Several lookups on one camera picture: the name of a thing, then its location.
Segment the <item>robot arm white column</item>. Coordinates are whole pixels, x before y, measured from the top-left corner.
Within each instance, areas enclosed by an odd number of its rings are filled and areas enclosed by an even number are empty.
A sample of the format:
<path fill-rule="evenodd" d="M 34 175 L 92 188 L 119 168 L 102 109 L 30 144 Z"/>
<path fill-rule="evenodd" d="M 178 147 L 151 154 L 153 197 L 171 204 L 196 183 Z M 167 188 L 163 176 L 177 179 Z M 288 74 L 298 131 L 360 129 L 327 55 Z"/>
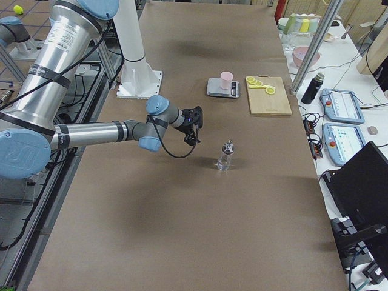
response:
<path fill-rule="evenodd" d="M 119 1 L 113 20 L 124 56 L 118 97 L 149 98 L 159 93 L 162 71 L 147 63 L 135 1 Z"/>

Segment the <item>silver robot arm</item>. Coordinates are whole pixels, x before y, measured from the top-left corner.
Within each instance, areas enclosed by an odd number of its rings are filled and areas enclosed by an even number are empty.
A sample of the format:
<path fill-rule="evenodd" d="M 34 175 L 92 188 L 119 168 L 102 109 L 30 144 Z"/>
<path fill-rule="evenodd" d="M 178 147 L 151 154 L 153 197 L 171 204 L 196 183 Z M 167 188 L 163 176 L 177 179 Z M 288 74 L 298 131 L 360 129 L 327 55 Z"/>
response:
<path fill-rule="evenodd" d="M 168 127 L 182 132 L 190 146 L 198 143 L 201 107 L 179 109 L 159 94 L 162 73 L 145 59 L 138 14 L 133 1 L 55 1 L 49 34 L 15 100 L 1 107 L 1 176 L 22 179 L 39 173 L 53 150 L 135 140 L 151 152 L 163 148 Z M 147 98 L 145 122 L 55 124 L 70 78 L 115 25 L 127 96 Z"/>

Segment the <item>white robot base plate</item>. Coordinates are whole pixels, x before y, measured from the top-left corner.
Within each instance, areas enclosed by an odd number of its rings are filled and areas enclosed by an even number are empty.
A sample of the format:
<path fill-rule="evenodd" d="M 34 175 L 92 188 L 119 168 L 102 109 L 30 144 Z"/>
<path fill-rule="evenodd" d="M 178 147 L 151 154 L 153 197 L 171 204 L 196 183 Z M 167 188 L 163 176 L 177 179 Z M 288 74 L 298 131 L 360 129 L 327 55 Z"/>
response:
<path fill-rule="evenodd" d="M 140 76 L 136 69 L 123 70 L 117 91 L 118 98 L 149 99 L 161 89 L 163 71 L 148 70 Z"/>

